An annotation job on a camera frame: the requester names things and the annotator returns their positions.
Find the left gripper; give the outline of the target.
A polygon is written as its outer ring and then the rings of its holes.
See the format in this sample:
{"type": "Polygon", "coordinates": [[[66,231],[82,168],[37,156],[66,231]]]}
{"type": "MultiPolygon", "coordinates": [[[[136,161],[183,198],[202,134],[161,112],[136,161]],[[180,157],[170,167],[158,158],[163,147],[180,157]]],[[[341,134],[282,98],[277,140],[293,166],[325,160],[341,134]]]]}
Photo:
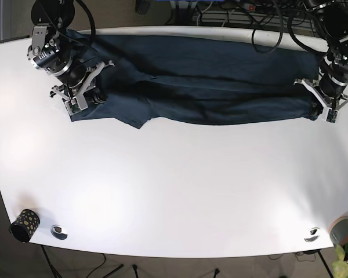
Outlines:
{"type": "Polygon", "coordinates": [[[335,123],[340,110],[348,104],[348,94],[344,90],[348,85],[348,65],[329,65],[319,81],[311,82],[306,78],[295,79],[295,85],[302,85],[316,100],[311,100],[306,118],[315,121],[320,116],[329,123],[335,123]]]}

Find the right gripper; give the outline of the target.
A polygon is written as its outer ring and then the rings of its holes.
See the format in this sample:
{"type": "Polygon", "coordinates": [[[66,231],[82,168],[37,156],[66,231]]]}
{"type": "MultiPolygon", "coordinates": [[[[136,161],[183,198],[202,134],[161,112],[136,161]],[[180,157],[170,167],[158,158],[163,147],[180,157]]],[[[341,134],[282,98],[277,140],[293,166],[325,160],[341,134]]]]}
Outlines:
{"type": "Polygon", "coordinates": [[[83,61],[71,59],[66,64],[67,71],[53,74],[62,84],[53,86],[49,96],[60,96],[69,113],[80,113],[88,108],[88,104],[104,104],[107,96],[97,87],[97,77],[110,66],[115,66],[112,60],[87,67],[83,61]]]}

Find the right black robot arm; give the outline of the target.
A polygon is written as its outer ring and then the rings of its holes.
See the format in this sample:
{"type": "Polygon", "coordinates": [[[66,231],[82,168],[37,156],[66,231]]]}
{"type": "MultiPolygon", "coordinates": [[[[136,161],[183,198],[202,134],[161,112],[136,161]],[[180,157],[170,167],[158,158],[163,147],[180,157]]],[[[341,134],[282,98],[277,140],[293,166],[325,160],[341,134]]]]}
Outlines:
{"type": "Polygon", "coordinates": [[[49,95],[60,96],[69,115],[86,110],[91,103],[105,103],[97,77],[114,64],[111,60],[100,61],[92,46],[96,38],[95,21],[85,3],[77,3],[89,20],[88,38],[72,38],[67,33],[75,16],[75,1],[35,1],[31,10],[32,42],[27,51],[27,58],[36,69],[60,81],[49,95]]]}

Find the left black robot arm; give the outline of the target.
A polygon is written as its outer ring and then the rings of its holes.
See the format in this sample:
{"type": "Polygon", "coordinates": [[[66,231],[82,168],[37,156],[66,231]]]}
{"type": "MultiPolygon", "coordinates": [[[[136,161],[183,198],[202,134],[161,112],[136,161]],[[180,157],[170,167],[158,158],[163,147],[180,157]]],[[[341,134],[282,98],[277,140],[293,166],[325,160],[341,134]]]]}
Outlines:
{"type": "Polygon", "coordinates": [[[292,29],[297,10],[276,6],[279,36],[289,35],[299,50],[252,43],[250,63],[242,70],[231,100],[219,108],[206,106],[195,123],[242,125],[299,118],[336,122],[348,104],[348,14],[336,1],[303,4],[327,50],[302,43],[292,29]]]}

